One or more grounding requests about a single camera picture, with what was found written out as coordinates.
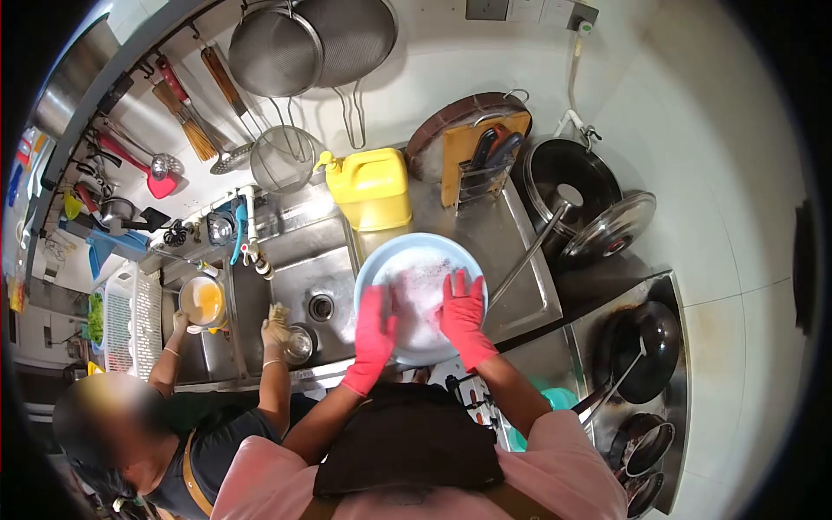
woman's arm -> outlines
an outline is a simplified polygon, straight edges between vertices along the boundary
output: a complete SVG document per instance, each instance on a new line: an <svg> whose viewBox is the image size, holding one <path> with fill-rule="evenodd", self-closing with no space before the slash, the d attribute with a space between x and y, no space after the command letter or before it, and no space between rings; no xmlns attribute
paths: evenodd
<svg viewBox="0 0 832 520"><path fill-rule="evenodd" d="M263 339L263 374L260 376L260 404L257 408L281 437L289 429L291 384L284 359L285 342L291 336L285 323L288 313L289 310L283 305L272 305L269 318L263 321L260 328L260 337Z"/></svg>
<svg viewBox="0 0 832 520"><path fill-rule="evenodd" d="M477 373L488 386L497 408L524 438L528 438L538 418L552 411L552 406L526 376L501 355L477 365Z"/></svg>
<svg viewBox="0 0 832 520"><path fill-rule="evenodd" d="M188 328L188 315L181 310L173 314L173 335L167 340L161 356L151 369L147 382L159 390L165 399L173 395L176 386L176 375L179 373L180 353L182 339L185 337Z"/></svg>
<svg viewBox="0 0 832 520"><path fill-rule="evenodd" d="M331 389L286 434L282 446L300 455L309 466L320 463L363 401L363 396L343 385Z"/></svg>
<svg viewBox="0 0 832 520"><path fill-rule="evenodd" d="M461 270L453 288L448 275L439 328L459 352L465 370L477 371L508 422L527 438L537 418L551 412L552 407L528 379L499 355L480 329L482 322L483 277L474 280L470 291L466 291L465 274Z"/></svg>
<svg viewBox="0 0 832 520"><path fill-rule="evenodd" d="M355 326L355 362L341 384L330 390L283 439L283 447L307 464L320 463L344 430L350 415L379 380L396 345L396 318L383 317L384 287L370 286L361 295Z"/></svg>

wooden cutting board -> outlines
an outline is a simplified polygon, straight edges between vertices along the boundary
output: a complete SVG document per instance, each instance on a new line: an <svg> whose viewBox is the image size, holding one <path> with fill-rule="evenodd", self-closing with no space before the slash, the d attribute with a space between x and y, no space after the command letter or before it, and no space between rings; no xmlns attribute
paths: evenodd
<svg viewBox="0 0 832 520"><path fill-rule="evenodd" d="M463 125L449 128L442 135L442 206L453 206L459 193L459 163L471 159L480 136L488 128L502 123L511 131L524 136L532 115L520 111L511 116L496 116L479 122L476 126Z"/></svg>

yellow plastic jug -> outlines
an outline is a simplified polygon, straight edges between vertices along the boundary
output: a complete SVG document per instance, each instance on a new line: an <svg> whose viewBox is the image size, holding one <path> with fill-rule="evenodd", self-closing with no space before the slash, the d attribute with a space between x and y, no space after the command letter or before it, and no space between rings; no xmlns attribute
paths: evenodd
<svg viewBox="0 0 832 520"><path fill-rule="evenodd" d="M335 158L324 151L315 169L321 165L332 198L354 230L387 230L413 218L402 152L380 148Z"/></svg>

red spatula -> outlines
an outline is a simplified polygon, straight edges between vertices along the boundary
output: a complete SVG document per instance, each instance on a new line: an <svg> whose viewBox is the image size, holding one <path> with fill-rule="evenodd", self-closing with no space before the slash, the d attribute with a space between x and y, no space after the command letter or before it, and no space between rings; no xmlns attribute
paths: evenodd
<svg viewBox="0 0 832 520"><path fill-rule="evenodd" d="M167 176L161 181L154 179L153 175L151 175L151 168L140 162L134 156L130 155L130 152L125 150L124 147L118 143L118 141L112 138L112 136L109 136L104 132L99 132L98 142L100 142L101 145L107 150L113 152L121 159L124 159L139 170L143 171L147 177L147 189L150 190L151 195L155 198L164 199L176 189L176 180L172 179L171 176Z"/></svg>

person in pink shirt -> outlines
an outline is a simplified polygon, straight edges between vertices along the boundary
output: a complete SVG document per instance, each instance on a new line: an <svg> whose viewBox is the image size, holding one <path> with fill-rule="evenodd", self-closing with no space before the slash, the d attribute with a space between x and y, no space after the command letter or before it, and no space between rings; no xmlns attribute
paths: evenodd
<svg viewBox="0 0 832 520"><path fill-rule="evenodd" d="M528 440L526 453L497 448L493 432L439 385L376 384L396 338L385 291L362 295L355 363L341 384L282 445L243 441L212 519L626 518L624 489L576 414L552 411L480 329L482 277L466 291L462 271L453 289L448 275L440 329Z"/></svg>

